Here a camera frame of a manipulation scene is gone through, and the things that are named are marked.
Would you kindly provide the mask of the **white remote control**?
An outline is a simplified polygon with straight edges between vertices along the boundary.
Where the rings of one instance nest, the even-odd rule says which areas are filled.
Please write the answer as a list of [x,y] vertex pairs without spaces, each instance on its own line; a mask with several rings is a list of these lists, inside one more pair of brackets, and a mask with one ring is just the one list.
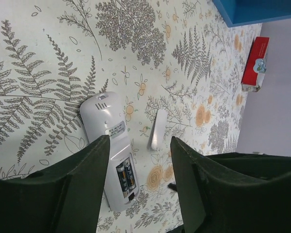
[[[89,142],[102,135],[109,137],[109,162],[104,192],[110,209],[122,212],[137,201],[140,189],[120,96],[115,92],[95,94],[81,104],[80,114]],[[127,158],[130,158],[136,187],[124,197],[116,167],[124,165]]]

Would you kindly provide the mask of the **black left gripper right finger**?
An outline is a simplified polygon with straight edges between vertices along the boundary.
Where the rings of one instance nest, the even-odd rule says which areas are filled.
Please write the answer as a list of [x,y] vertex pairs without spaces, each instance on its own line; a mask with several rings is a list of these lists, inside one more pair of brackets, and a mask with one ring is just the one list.
[[182,232],[291,233],[291,157],[170,149]]

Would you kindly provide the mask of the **blue wooden shelf unit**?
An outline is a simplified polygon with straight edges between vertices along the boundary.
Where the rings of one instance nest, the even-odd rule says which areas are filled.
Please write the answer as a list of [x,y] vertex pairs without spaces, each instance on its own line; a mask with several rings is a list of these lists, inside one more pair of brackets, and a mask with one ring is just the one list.
[[228,27],[291,18],[291,0],[213,0]]

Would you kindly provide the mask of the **white battery cover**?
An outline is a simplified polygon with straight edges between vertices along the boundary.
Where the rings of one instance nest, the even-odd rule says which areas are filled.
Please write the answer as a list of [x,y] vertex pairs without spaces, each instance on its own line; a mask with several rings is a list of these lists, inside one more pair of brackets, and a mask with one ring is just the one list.
[[156,114],[154,128],[148,145],[149,150],[158,150],[162,147],[164,141],[165,128],[167,125],[167,112],[159,109]]

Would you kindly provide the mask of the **black remote control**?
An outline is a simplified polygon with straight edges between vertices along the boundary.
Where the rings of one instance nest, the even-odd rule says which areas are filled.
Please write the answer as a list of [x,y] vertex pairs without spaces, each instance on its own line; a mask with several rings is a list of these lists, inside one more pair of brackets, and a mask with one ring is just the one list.
[[174,183],[169,183],[168,184],[168,188],[170,188],[171,190],[177,192],[177,186]]

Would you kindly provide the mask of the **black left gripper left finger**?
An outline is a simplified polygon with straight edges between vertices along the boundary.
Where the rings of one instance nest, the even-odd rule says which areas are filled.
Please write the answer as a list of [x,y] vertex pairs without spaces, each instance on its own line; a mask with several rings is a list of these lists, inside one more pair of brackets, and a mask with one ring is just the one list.
[[21,179],[0,180],[0,233],[94,233],[110,139]]

